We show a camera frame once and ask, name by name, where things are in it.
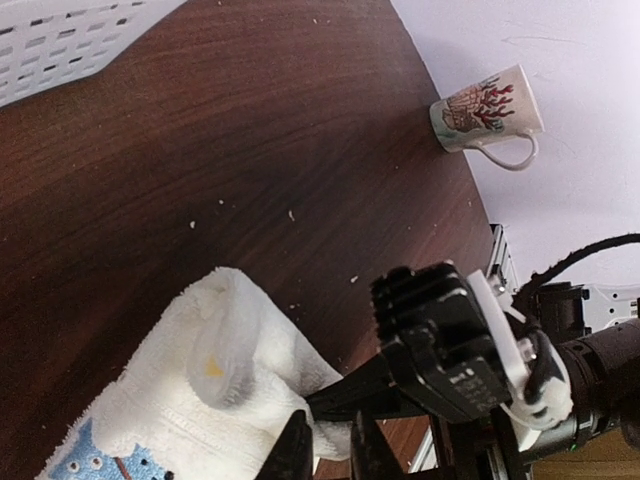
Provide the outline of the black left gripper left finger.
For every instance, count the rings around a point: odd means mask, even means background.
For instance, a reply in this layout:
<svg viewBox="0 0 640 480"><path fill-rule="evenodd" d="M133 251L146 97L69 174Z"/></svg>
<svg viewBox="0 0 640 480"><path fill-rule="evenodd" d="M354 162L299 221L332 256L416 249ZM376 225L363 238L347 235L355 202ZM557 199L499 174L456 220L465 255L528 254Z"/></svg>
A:
<svg viewBox="0 0 640 480"><path fill-rule="evenodd" d="M257 480L313 478L313 436L303 410L294 411L257 474Z"/></svg>

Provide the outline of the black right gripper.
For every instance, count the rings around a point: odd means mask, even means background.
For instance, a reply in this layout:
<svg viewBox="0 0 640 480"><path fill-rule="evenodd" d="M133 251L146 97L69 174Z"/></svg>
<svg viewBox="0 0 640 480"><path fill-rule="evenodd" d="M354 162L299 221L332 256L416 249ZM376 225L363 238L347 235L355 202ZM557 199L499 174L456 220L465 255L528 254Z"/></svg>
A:
<svg viewBox="0 0 640 480"><path fill-rule="evenodd" d="M378 353L307 396L317 421L435 415L452 423L487 416L510 398L486 315L451 262L402 266L370 286Z"/></svg>

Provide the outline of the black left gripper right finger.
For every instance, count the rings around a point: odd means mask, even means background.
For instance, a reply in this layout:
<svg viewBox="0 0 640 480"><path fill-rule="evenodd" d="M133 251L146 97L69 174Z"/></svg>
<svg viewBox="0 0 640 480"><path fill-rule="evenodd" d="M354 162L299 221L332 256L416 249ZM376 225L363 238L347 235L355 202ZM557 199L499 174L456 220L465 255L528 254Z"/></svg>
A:
<svg viewBox="0 0 640 480"><path fill-rule="evenodd" d="M404 479L405 474L376 421L358 411L351 428L350 478Z"/></svg>

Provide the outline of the cream white towel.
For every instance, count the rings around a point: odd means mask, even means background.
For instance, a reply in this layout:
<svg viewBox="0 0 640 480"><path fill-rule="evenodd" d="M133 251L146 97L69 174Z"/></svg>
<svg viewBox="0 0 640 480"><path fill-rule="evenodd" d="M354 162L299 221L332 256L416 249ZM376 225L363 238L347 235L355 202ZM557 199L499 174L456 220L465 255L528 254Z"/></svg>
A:
<svg viewBox="0 0 640 480"><path fill-rule="evenodd" d="M41 477L252 479L291 414L339 379L258 285L220 267L169 304Z"/></svg>

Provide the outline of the white perforated plastic basket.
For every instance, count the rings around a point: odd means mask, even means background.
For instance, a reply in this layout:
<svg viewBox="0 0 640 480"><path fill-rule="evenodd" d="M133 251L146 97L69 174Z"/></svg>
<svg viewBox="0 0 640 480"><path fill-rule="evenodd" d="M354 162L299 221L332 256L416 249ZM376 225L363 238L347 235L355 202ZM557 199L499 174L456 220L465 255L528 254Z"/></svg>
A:
<svg viewBox="0 0 640 480"><path fill-rule="evenodd" d="M183 4L3 1L1 105L99 72Z"/></svg>

